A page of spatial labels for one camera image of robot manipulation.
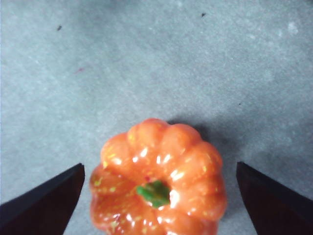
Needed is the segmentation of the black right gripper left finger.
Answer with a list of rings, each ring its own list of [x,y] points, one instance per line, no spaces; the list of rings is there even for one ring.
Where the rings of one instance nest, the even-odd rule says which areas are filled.
[[[79,163],[0,206],[2,235],[62,235],[85,180]]]

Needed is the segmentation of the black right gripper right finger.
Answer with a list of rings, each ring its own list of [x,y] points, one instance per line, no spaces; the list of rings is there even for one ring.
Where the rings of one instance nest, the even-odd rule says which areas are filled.
[[[241,197],[259,235],[311,235],[313,201],[265,174],[238,162]]]

